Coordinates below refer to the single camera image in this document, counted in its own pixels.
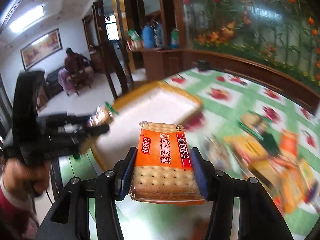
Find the person's left hand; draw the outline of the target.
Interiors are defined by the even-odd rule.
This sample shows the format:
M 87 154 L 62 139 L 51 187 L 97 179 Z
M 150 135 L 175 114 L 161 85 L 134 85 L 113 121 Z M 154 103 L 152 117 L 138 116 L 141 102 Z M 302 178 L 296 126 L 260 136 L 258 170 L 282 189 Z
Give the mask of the person's left hand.
M 16 158 L 8 159 L 3 185 L 6 191 L 18 199 L 26 199 L 29 194 L 43 194 L 49 187 L 50 162 L 37 166 L 26 166 Z

